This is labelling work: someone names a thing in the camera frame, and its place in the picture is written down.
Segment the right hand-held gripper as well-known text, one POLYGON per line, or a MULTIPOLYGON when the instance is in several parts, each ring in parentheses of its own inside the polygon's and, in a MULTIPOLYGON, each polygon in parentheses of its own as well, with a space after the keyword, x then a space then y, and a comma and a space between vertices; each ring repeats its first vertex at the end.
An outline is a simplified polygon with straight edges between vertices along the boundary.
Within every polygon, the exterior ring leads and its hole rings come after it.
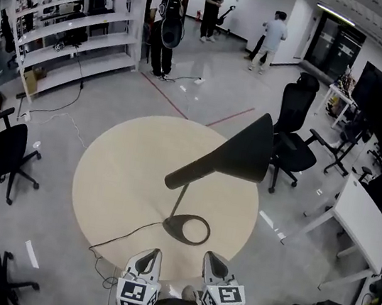
POLYGON ((235 280, 225 257, 207 251, 202 260, 202 279, 206 284, 202 305, 245 305, 245 289, 235 280))

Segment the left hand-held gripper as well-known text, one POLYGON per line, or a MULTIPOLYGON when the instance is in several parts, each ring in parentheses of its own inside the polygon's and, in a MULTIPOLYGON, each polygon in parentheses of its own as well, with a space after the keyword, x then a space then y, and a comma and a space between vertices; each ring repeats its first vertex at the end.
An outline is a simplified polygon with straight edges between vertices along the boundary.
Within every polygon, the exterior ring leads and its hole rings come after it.
POLYGON ((128 260, 125 275, 117 280, 116 305, 155 305, 160 293, 162 256, 162 251, 156 248, 128 260))

